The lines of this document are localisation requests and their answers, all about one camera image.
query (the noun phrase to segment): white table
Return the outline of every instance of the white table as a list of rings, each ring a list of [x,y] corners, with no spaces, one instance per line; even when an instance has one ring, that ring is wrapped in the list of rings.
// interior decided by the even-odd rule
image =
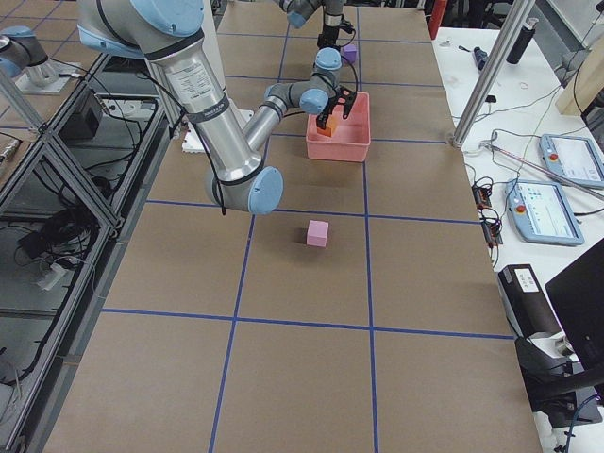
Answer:
[[[490,53],[497,33],[497,30],[441,28],[433,42],[449,108],[455,123],[461,116],[479,75],[473,54],[459,49],[459,46],[470,50],[479,46]],[[504,63],[490,91],[490,94],[495,95],[497,99],[496,103],[492,105],[492,111],[525,106],[548,93],[552,92],[552,94],[531,107],[494,113],[474,124],[462,151],[465,162],[476,169],[476,178],[490,176],[495,182],[504,182],[516,177],[515,172],[493,164],[493,155],[490,151],[478,149],[478,143],[490,139],[493,129],[506,129],[516,134],[542,135],[546,133],[563,134],[584,126],[579,117],[562,116],[558,113],[555,102],[562,93],[562,89],[556,91],[556,87],[559,85],[558,79],[554,76],[535,41],[530,43],[519,64]],[[488,111],[488,106],[485,105],[481,113]],[[572,135],[593,138],[587,127]],[[537,139],[519,138],[499,132],[495,145],[511,151],[517,156],[523,156],[527,149],[527,159],[532,162],[542,162],[538,153]],[[495,161],[511,168],[519,166],[519,162],[497,153],[495,153]],[[469,168],[468,175],[472,180],[474,175]],[[547,180],[545,175],[526,167],[521,169],[520,177]],[[574,212],[592,211],[603,207],[601,202],[586,193],[568,187],[564,187],[564,191]],[[495,184],[491,197],[492,203],[494,209],[502,216],[505,214],[504,193],[505,184]],[[498,249],[499,256],[495,271],[500,271],[508,264],[530,263],[539,281],[545,285],[564,267],[604,237],[604,212],[581,217],[580,221],[585,244],[566,247],[523,242],[515,226],[512,225],[511,218],[505,215],[501,233],[503,245]],[[556,429],[560,443],[565,442],[563,431],[564,429]],[[602,452],[604,424],[577,427],[575,433],[577,438],[573,439],[571,452]]]

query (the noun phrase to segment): pink plastic bin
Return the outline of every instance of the pink plastic bin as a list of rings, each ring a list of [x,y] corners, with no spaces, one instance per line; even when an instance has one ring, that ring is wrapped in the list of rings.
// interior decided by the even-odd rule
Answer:
[[[358,92],[357,100],[348,119],[342,118],[342,106],[337,106],[333,114],[338,119],[336,132],[332,137],[317,132],[316,116],[309,116],[306,129],[306,146],[311,159],[346,160],[363,162],[371,143],[369,126],[369,94]]]

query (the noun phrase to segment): blue joint cap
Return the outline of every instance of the blue joint cap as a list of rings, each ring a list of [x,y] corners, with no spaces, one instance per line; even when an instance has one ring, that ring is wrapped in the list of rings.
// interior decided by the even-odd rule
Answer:
[[[302,28],[306,23],[306,17],[295,11],[287,13],[287,20],[294,28]]]
[[[0,30],[0,35],[7,35],[9,38],[35,38],[36,35],[31,28],[25,25],[8,26]]]
[[[109,40],[80,25],[77,26],[77,29],[79,30],[79,40],[91,49],[126,59],[144,59],[144,54],[139,48],[128,47],[121,42]]]
[[[191,36],[204,21],[203,0],[130,0],[147,23],[166,35]]]
[[[283,195],[283,176],[275,167],[266,167],[254,179],[247,198],[247,208],[252,214],[273,212]]]
[[[300,96],[300,108],[310,115],[318,115],[323,111],[328,101],[329,96],[326,92],[318,88],[311,88]]]
[[[273,89],[273,87],[275,85],[276,85],[276,83],[274,83],[273,85],[269,85],[268,87],[266,87],[266,90],[264,90],[264,99],[268,99],[268,96],[271,93],[271,90]]]
[[[314,64],[326,71],[336,71],[342,67],[342,56],[336,49],[326,47],[317,52]]]
[[[11,78],[21,73],[21,68],[8,59],[0,59],[0,69]]]

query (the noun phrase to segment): black monitor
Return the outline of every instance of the black monitor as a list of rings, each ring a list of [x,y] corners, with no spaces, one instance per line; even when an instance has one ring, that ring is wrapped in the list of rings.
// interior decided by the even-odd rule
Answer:
[[[604,369],[604,240],[546,285],[551,305],[583,368]],[[604,397],[604,372],[596,391]]]
[[[530,340],[516,340],[516,351],[534,411],[549,416],[554,428],[571,425],[578,405],[594,394],[604,397],[604,239],[546,285],[551,305],[580,363],[553,359]],[[578,424],[601,422],[592,400]]]

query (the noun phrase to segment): black cable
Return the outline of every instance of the black cable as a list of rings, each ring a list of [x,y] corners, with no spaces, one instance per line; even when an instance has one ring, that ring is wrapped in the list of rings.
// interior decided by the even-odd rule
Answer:
[[[180,110],[183,114],[188,113],[187,109],[185,109],[185,107],[180,103],[180,101],[178,101],[178,99],[176,99],[175,96],[167,88],[165,88],[163,85],[161,85],[155,78],[153,78],[151,75],[149,75],[145,72],[139,72],[139,74],[142,74],[143,76],[145,76],[155,86],[157,86],[160,90],[162,90],[170,99],[172,99],[176,103],[176,105],[180,107]],[[224,198],[223,187],[222,187],[223,184],[222,184],[220,178],[218,177],[218,172],[216,171],[216,167],[214,165],[214,160],[211,158],[211,155],[210,155],[210,149],[207,147],[207,144],[204,142],[204,138],[201,134],[199,126],[197,124],[193,123],[193,129],[195,130],[195,133],[199,137],[199,140],[201,141],[201,143],[204,145],[204,148],[206,149],[206,152],[204,154],[206,155],[206,157],[208,158],[208,162],[210,163],[210,167],[211,167],[212,173],[214,174],[214,180],[216,181],[216,186],[218,189],[218,196],[220,198],[218,200],[218,204],[220,206],[220,210],[221,210],[222,214],[227,215],[227,207],[225,206],[225,198]]]
[[[346,63],[348,63],[350,69],[352,69],[352,75],[355,77],[355,92],[359,92],[359,76],[357,75],[357,70],[355,69],[354,64],[352,64],[352,62],[347,59],[344,55],[342,55],[342,58]]]
[[[11,137],[12,139],[21,141],[21,139],[19,137],[15,137],[14,135],[7,134],[6,132],[0,131],[0,135],[4,135],[5,137]]]
[[[573,214],[575,215],[575,217],[585,217],[586,215],[599,214],[602,211],[604,211],[604,208],[601,208],[599,210],[592,210],[590,212],[573,212]]]
[[[92,72],[90,72],[88,69],[80,68],[79,66],[77,66],[75,64],[72,64],[72,63],[66,63],[65,61],[61,61],[60,59],[54,59],[54,58],[52,58],[51,60],[53,60],[53,61],[55,61],[57,63],[60,63],[60,64],[64,64],[66,66],[71,66],[72,68],[76,68],[77,70],[83,71],[84,73],[86,73],[86,75],[89,78],[93,79],[96,83],[98,83],[101,86],[101,88],[103,90],[105,90],[105,92],[109,96],[112,96],[111,92],[107,89],[107,87],[105,86],[105,84],[103,82],[101,82],[99,80],[99,78],[96,75],[94,75]],[[81,80],[83,80],[84,83],[86,83],[88,85],[88,87],[90,88],[90,82],[88,80],[86,80],[83,77],[82,77]],[[130,130],[130,127],[128,127],[128,121],[132,121],[132,120],[127,120],[125,118],[124,111],[122,110],[122,107],[119,104],[116,103],[116,106],[119,109],[120,113],[122,113],[122,118],[120,118],[120,117],[114,117],[114,118],[117,118],[117,119],[120,119],[120,120],[124,121],[124,124],[126,125],[126,129],[128,130],[128,135],[130,136],[130,139],[132,140],[132,149],[134,149],[136,147],[134,136],[132,135],[132,131]]]
[[[570,440],[573,437],[573,429],[575,428],[575,424],[577,423],[577,420],[579,420],[579,414],[581,412],[581,410],[592,400],[598,398],[599,395],[598,394],[592,394],[589,398],[586,398],[581,404],[579,404],[579,406],[577,407],[577,410],[575,411],[575,413],[573,414],[573,420],[572,422],[570,422],[570,427],[568,427],[568,431],[565,433],[566,434],[566,445],[564,446],[564,451],[563,453],[569,453],[569,449],[570,449]]]
[[[306,113],[306,112],[304,110],[294,111],[292,113],[287,113],[286,115],[283,115],[283,118],[287,118],[288,116],[301,115],[302,113]]]

